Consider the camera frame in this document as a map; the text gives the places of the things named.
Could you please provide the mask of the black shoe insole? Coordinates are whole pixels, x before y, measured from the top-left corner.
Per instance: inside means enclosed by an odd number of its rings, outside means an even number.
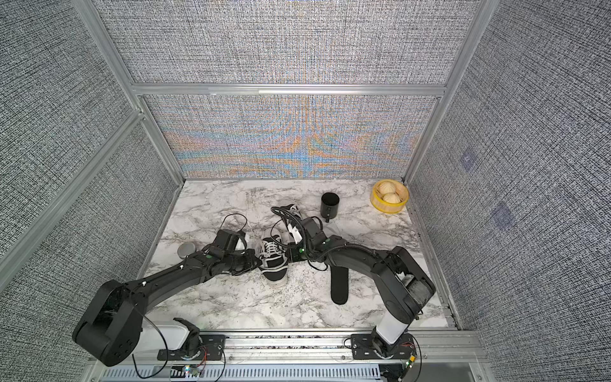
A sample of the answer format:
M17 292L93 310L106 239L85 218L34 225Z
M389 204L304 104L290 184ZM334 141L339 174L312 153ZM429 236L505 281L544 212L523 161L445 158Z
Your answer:
M330 295L336 305L348 302L349 273L345 267L331 267Z

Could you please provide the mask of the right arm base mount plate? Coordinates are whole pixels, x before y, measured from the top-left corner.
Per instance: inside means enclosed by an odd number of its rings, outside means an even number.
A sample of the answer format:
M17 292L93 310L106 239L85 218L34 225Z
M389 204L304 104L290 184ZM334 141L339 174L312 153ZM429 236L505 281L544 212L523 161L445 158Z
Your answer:
M350 349L354 360L410 360L413 361L418 350L414 337L402 334L395 342L388 344L380 335L352 334Z

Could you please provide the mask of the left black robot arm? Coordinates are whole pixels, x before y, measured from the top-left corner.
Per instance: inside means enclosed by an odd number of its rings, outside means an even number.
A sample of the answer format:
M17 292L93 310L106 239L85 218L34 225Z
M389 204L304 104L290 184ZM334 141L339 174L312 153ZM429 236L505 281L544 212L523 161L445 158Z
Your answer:
M124 361L136 349L149 310L185 289L218 275L238 276L262 261L245 243L243 232L220 230L212 244L154 275L121 283L114 279L95 293L73 331L73 341L106 366Z

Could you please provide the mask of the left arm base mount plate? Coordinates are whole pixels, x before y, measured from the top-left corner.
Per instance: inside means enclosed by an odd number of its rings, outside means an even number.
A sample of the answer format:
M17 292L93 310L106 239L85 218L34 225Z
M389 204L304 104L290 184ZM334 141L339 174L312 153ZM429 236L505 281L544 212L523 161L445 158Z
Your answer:
M177 350L159 350L158 361L221 361L226 342L223 334L190 334Z

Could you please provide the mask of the black canvas sneaker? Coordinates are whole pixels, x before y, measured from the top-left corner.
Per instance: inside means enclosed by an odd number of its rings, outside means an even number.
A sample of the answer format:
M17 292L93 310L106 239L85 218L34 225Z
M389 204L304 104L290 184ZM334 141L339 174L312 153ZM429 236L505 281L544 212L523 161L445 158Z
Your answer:
M299 207L295 204L289 204L280 207L281 219L288 229L297 229L302 221L302 214Z
M262 247L259 252L259 259L263 276L272 283L279 283L285 279L288 269L288 259L286 250L281 246L283 239L280 235L266 237L262 241Z

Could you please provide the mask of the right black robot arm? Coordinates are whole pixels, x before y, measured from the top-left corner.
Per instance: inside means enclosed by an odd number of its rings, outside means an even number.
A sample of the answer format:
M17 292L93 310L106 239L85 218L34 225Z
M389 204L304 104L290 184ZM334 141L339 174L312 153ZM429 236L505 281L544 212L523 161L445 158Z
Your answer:
M437 291L405 248L375 250L337 235L329 237L312 217L292 216L284 222L306 261L347 268L373 280L386 309L374 333L386 346L399 341Z

